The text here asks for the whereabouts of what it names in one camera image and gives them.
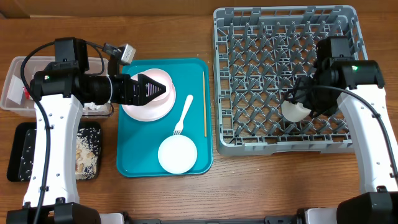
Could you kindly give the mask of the food scraps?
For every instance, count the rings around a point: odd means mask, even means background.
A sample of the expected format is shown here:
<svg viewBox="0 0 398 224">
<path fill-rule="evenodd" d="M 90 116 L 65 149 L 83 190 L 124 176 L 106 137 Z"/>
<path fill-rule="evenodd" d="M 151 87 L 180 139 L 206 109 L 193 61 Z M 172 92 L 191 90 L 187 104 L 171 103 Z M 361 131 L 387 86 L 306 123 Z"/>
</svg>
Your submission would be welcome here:
<svg viewBox="0 0 398 224">
<path fill-rule="evenodd" d="M 25 182 L 30 180 L 34 161 L 35 129 L 25 135 L 24 147 L 17 178 Z M 100 162 L 102 132 L 100 128 L 80 128 L 76 139 L 75 175 L 77 180 L 95 179 Z"/>
</svg>

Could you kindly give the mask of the red snack wrapper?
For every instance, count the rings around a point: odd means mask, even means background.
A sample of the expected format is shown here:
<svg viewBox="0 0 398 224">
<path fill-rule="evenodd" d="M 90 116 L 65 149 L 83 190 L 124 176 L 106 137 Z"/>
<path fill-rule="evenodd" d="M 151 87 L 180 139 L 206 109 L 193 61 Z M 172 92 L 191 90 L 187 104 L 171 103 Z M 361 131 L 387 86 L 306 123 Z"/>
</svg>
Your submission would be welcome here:
<svg viewBox="0 0 398 224">
<path fill-rule="evenodd" d="M 29 94 L 29 92 L 27 91 L 26 87 L 23 87 L 22 89 L 23 89 L 23 96 L 24 96 L 24 99 L 25 99 L 25 100 L 30 100 L 31 97 L 30 97 L 30 94 Z"/>
</svg>

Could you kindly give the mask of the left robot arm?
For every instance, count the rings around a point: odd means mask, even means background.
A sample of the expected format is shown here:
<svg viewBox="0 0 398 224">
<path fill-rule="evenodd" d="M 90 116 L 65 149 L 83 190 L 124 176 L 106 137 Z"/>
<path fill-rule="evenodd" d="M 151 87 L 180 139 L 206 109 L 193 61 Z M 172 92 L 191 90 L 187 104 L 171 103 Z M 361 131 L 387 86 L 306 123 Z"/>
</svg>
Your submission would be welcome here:
<svg viewBox="0 0 398 224">
<path fill-rule="evenodd" d="M 131 223 L 126 212 L 101 214 L 80 203 L 76 187 L 76 138 L 87 103 L 144 106 L 166 92 L 166 86 L 139 74 L 132 79 L 119 71 L 131 64 L 131 45 L 95 45 L 109 62 L 89 72 L 88 41 L 75 37 L 52 42 L 55 59 L 24 86 L 34 101 L 34 161 L 20 210 L 7 213 L 8 223 Z"/>
</svg>

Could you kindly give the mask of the white paper cup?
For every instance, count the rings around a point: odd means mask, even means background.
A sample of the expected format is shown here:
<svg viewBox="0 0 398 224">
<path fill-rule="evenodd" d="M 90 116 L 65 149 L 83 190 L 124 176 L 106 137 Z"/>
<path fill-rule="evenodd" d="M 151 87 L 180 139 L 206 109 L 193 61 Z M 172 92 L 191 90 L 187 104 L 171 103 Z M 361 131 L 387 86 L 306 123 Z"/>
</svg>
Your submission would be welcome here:
<svg viewBox="0 0 398 224">
<path fill-rule="evenodd" d="M 311 112 L 311 110 L 305 108 L 302 103 L 293 104 L 287 100 L 281 104 L 281 111 L 286 120 L 295 123 L 306 118 Z"/>
</svg>

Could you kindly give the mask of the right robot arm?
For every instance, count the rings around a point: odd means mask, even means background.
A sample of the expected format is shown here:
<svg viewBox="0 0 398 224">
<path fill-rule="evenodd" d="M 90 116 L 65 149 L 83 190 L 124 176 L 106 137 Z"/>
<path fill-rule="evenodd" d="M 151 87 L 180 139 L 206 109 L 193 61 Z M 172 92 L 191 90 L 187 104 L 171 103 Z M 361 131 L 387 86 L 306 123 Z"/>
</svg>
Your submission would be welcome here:
<svg viewBox="0 0 398 224">
<path fill-rule="evenodd" d="M 335 208 L 304 208 L 296 223 L 397 223 L 397 140 L 386 108 L 385 81 L 374 60 L 355 60 L 346 37 L 317 43 L 313 77 L 285 94 L 291 122 L 340 110 L 358 162 L 361 194 Z"/>
</svg>

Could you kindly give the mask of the white tissue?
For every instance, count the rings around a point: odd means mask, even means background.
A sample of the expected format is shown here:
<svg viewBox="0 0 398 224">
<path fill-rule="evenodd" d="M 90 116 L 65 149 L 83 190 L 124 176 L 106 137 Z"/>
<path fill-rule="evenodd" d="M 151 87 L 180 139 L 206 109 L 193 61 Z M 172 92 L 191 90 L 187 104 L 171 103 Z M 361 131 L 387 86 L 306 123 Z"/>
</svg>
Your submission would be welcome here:
<svg viewBox="0 0 398 224">
<path fill-rule="evenodd" d="M 85 113 L 90 113 L 90 112 L 101 112 L 106 110 L 106 105 L 96 105 L 92 103 L 87 103 L 83 107 L 83 111 Z"/>
</svg>

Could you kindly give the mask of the pink bowl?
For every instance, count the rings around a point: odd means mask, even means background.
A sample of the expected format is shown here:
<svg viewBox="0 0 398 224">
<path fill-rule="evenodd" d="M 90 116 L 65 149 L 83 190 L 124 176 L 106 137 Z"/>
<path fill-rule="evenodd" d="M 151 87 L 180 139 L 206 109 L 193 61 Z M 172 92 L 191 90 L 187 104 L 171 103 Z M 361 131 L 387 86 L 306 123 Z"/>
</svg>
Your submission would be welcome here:
<svg viewBox="0 0 398 224">
<path fill-rule="evenodd" d="M 143 72 L 141 72 L 141 74 L 144 74 L 146 76 L 148 76 L 149 78 L 165 85 L 166 87 L 166 91 L 165 93 L 161 94 L 160 96 L 158 96 L 157 98 L 153 99 L 153 101 L 164 101 L 166 99 L 166 97 L 168 97 L 169 93 L 170 93 L 170 89 L 172 87 L 172 79 L 170 77 L 170 75 L 161 69 L 158 68 L 151 68 L 148 70 L 145 70 Z"/>
</svg>

